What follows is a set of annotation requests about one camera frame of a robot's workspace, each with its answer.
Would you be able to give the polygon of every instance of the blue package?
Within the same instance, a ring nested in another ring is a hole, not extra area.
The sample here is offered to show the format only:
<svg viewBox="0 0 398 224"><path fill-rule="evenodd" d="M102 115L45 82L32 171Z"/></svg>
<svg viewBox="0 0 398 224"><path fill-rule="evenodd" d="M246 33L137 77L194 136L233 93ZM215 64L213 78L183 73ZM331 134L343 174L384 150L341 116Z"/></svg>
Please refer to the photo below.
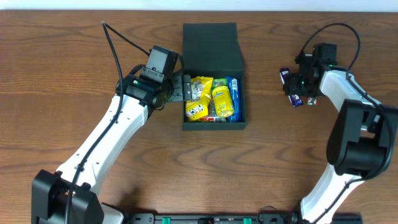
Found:
<svg viewBox="0 0 398 224"><path fill-rule="evenodd" d="M239 122L242 118L241 112L241 99L239 95L239 81L233 77L225 77L226 84L231 93L232 103L234 105L234 114L227 117L228 122Z"/></svg>
<svg viewBox="0 0 398 224"><path fill-rule="evenodd" d="M279 70L280 79L282 83L285 84L287 76L290 74L290 70L288 68L281 68ZM290 102L292 103L293 107L298 107L303 105L303 101L300 99L298 95L290 95L288 96Z"/></svg>

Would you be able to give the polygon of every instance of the wood grain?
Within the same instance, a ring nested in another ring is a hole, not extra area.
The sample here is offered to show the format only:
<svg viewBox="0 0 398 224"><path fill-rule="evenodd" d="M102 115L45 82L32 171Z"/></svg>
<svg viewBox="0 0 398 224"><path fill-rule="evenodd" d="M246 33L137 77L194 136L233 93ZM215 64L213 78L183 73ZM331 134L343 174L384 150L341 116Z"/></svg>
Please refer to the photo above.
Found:
<svg viewBox="0 0 398 224"><path fill-rule="evenodd" d="M157 44L176 52L184 22L237 22L246 65L244 131L182 131L182 105L169 104L131 138L100 195L126 210L255 213L263 205L290 210L306 196L325 169L337 112L326 98L292 108L278 72L298 69L293 56L325 24L358 30L357 82L398 106L398 14L0 11L0 223L29 223L36 173L69 158L109 106L118 76L101 20L145 49ZM146 62L112 37L124 73ZM338 44L338 61L349 64L356 44L348 30L331 27L313 43L321 41ZM395 223L397 161L339 211L361 212L365 223Z"/></svg>

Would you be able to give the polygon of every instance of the white wall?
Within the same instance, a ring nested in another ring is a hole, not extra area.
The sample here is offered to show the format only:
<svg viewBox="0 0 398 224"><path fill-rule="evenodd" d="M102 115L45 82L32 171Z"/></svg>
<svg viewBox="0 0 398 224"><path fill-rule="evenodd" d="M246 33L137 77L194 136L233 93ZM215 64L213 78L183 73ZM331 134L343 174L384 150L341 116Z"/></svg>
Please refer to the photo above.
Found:
<svg viewBox="0 0 398 224"><path fill-rule="evenodd" d="M398 12L398 0L0 0L0 9Z"/></svg>

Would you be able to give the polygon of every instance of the yellow snack bag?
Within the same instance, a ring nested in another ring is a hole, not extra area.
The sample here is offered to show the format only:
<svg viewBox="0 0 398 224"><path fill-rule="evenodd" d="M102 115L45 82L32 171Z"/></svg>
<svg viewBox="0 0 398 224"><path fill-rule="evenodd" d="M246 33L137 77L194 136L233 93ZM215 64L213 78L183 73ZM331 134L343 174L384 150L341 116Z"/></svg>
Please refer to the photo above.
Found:
<svg viewBox="0 0 398 224"><path fill-rule="evenodd" d="M227 86L218 86L211 93L216 106L216 114L219 117L227 118L234 114L231 93Z"/></svg>
<svg viewBox="0 0 398 224"><path fill-rule="evenodd" d="M208 115L211 100L212 77L195 77L191 79L192 101L185 104L185 116L188 121L195 121Z"/></svg>

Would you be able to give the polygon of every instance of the open box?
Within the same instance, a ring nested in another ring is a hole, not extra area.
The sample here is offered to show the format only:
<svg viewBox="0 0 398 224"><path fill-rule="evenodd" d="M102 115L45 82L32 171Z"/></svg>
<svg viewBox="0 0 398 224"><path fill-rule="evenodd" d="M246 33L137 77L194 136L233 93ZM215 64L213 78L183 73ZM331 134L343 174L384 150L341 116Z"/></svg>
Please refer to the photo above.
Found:
<svg viewBox="0 0 398 224"><path fill-rule="evenodd" d="M241 122L196 123L187 122L183 103L183 130L242 130L246 127L244 100L244 65L238 44L236 24L184 24L184 73L197 76L238 79L241 99Z"/></svg>

